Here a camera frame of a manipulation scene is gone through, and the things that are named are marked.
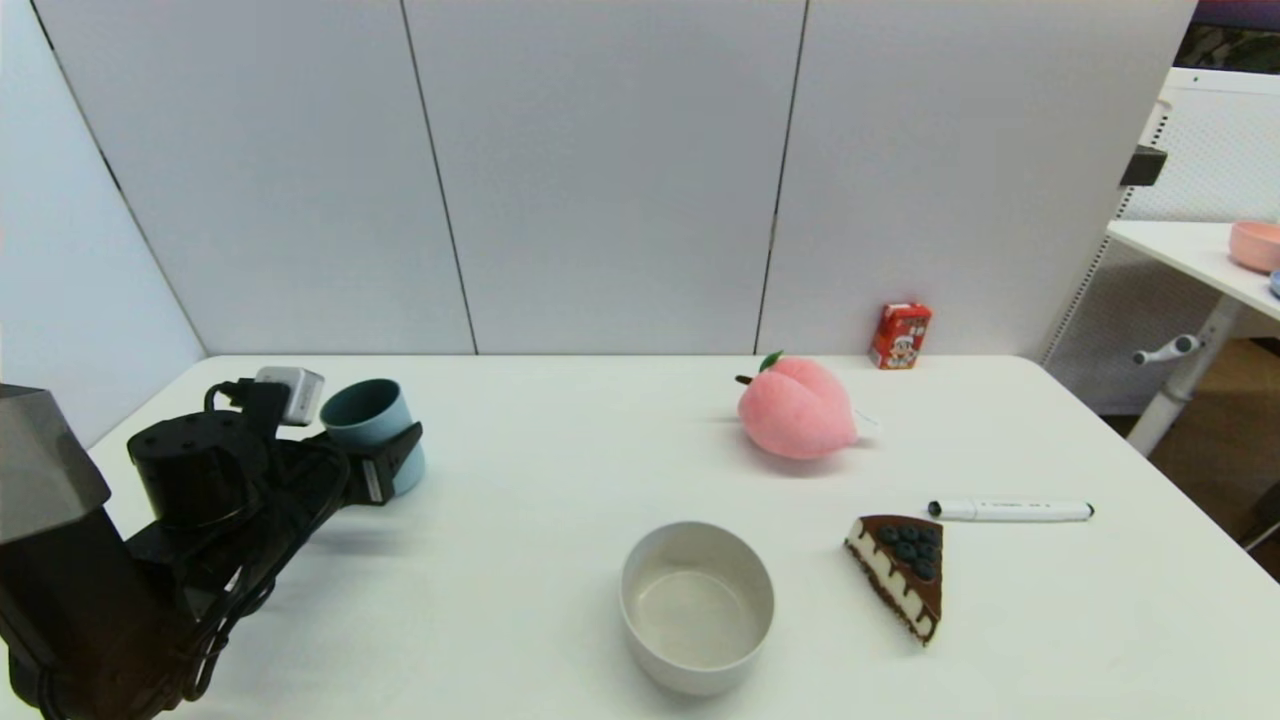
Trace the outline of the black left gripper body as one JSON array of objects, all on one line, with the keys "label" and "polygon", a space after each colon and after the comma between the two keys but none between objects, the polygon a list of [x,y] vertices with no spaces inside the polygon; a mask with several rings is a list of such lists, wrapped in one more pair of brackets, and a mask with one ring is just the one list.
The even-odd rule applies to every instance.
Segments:
[{"label": "black left gripper body", "polygon": [[346,470],[340,509],[384,506],[396,496],[396,475],[401,469],[401,437],[375,445],[355,445],[325,432],[303,439],[303,446],[326,451]]}]

